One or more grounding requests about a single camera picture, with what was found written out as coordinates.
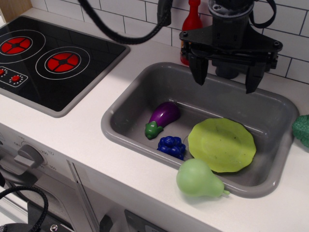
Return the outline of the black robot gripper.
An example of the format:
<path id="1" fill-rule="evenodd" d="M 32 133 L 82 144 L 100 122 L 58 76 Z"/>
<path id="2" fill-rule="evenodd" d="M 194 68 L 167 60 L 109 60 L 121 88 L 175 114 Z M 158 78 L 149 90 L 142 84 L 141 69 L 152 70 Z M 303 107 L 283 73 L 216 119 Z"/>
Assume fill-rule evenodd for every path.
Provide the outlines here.
<path id="1" fill-rule="evenodd" d="M 203 85 L 208 73 L 209 62 L 205 58 L 189 53 L 189 45 L 199 45 L 207 53 L 236 55 L 265 55 L 267 70 L 277 67 L 278 52 L 282 43 L 264 36 L 254 30 L 270 26 L 277 13 L 276 3 L 268 1 L 273 15 L 265 23 L 255 23 L 253 15 L 253 0 L 210 0 L 208 9 L 212 15 L 212 25 L 202 29 L 182 32 L 185 57 L 196 83 Z M 246 73 L 246 93 L 256 91 L 265 73 L 264 63 L 255 63 L 248 67 Z"/>

